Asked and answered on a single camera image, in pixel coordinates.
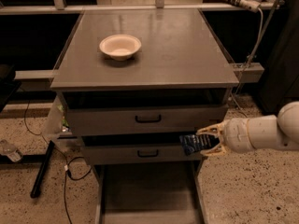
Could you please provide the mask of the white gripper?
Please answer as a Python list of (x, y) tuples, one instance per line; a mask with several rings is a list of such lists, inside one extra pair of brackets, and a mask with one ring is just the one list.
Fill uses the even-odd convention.
[(201, 150), (200, 154), (205, 157), (225, 155), (228, 152), (227, 147), (236, 153), (249, 152), (250, 141), (247, 123), (248, 119), (229, 119), (198, 129), (197, 135), (223, 136), (225, 144), (219, 143), (214, 147), (207, 147)]

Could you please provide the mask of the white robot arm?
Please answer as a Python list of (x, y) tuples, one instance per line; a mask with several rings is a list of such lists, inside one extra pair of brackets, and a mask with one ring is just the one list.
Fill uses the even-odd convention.
[(219, 143), (201, 151), (204, 156), (224, 154), (228, 149), (246, 153), (257, 149), (299, 150), (299, 102), (284, 105), (278, 115), (232, 118), (196, 132), (199, 138), (214, 136)]

